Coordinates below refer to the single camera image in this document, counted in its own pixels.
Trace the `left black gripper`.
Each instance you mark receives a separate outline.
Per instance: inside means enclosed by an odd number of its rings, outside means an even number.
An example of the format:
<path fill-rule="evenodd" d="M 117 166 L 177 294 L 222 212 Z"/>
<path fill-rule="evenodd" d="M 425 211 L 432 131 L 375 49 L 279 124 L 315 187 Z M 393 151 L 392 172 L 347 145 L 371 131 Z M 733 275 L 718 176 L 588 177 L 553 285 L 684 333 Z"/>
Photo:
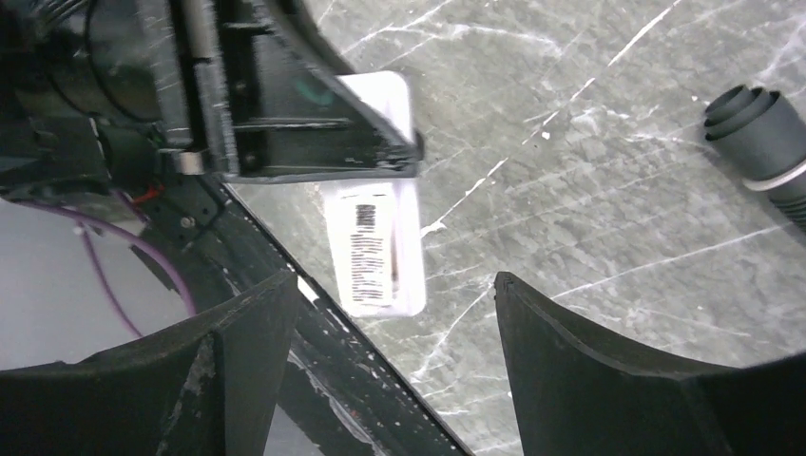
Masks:
<path fill-rule="evenodd" d="M 261 184 L 411 178 L 423 157 L 347 87 L 301 1 L 137 1 L 160 118 L 184 175 Z"/>

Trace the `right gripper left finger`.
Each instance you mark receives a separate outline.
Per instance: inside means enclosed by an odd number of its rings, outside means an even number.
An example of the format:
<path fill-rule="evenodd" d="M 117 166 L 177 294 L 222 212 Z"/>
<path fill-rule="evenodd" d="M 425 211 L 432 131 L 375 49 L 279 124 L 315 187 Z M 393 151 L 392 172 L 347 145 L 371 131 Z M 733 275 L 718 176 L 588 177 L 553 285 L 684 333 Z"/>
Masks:
<path fill-rule="evenodd" d="M 260 455 L 299 310 L 278 272 L 76 363 L 1 374 L 5 455 Z"/>

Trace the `white remote control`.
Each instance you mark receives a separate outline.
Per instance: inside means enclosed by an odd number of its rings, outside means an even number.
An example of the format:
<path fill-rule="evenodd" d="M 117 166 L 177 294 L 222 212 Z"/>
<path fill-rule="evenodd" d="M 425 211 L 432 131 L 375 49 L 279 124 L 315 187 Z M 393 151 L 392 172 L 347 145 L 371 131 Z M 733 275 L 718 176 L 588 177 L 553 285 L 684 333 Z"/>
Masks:
<path fill-rule="evenodd" d="M 320 184 L 338 301 L 356 318 L 407 317 L 426 307 L 417 161 L 376 168 L 374 129 L 351 127 L 336 146 L 348 175 Z"/>

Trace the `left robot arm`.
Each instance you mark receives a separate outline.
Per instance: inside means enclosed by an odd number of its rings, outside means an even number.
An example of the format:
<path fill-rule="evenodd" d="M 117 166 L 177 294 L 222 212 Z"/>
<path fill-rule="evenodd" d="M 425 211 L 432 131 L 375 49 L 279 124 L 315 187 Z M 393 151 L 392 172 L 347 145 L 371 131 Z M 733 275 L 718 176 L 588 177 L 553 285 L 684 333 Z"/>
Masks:
<path fill-rule="evenodd" d="M 412 177 L 352 74 L 300 1 L 5 1 L 1 195 Z"/>

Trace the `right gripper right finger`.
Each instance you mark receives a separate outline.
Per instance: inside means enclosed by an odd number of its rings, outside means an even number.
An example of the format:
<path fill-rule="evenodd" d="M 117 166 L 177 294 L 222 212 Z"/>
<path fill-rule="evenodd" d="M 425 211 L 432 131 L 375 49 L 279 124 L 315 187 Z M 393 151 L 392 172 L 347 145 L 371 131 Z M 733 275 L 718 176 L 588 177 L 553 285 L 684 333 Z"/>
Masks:
<path fill-rule="evenodd" d="M 527 455 L 801 455 L 805 357 L 732 368 L 649 347 L 520 277 L 495 305 Z"/>

